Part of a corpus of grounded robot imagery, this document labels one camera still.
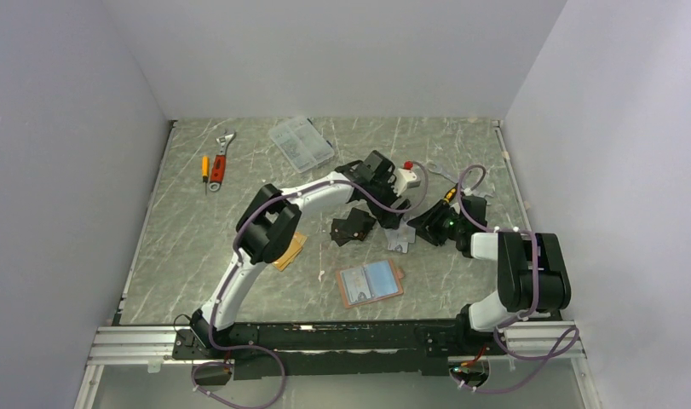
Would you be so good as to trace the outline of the silver VIP card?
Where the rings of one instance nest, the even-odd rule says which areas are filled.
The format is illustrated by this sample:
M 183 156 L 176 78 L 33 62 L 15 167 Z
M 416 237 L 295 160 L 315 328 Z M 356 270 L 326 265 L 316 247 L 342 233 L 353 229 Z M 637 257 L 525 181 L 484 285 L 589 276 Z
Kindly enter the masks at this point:
M 349 268 L 340 272 L 340 279 L 348 305 L 370 301 L 375 297 L 364 267 Z

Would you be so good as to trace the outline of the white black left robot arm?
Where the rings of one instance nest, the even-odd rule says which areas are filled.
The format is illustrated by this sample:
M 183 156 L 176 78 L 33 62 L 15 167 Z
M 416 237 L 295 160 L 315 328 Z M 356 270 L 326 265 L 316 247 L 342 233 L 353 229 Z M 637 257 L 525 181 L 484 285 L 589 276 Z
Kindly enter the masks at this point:
M 415 207 L 406 191 L 422 181 L 374 150 L 298 187 L 263 185 L 236 225 L 233 257 L 217 288 L 190 319 L 195 347 L 209 358 L 227 350 L 242 302 L 263 269 L 285 254 L 303 217 L 363 200 L 383 228 L 394 228 Z

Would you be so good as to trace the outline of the tan leather card holder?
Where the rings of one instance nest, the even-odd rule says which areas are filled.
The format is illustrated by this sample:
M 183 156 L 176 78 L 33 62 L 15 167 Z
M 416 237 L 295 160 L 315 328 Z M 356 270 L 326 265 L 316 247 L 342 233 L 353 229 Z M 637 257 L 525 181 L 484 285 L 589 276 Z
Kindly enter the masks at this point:
M 375 297 L 370 301 L 348 305 L 345 300 L 345 291 L 340 279 L 340 272 L 349 268 L 342 269 L 336 272 L 336 279 L 343 306 L 347 309 L 359 307 L 369 303 L 380 302 L 382 300 L 398 297 L 404 294 L 402 286 L 402 279 L 405 277 L 404 272 L 398 268 L 393 260 L 382 260 L 378 262 L 367 263 L 358 267 L 364 267 L 367 270 L 368 278 Z

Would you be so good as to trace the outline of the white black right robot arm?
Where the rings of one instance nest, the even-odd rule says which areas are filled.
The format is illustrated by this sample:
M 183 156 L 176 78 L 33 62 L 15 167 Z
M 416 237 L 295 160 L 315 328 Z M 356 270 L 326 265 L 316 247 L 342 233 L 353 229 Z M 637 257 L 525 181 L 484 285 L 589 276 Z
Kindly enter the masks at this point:
M 452 241 L 462 256 L 496 264 L 496 289 L 467 306 L 469 321 L 453 331 L 455 346 L 465 354 L 473 354 L 485 344 L 487 331 L 504 328 L 534 314 L 560 311 L 571 300 L 571 286 L 557 236 L 490 228 L 486 210 L 484 198 L 463 195 L 457 199 L 451 192 L 407 222 L 419 238 L 434 246 Z

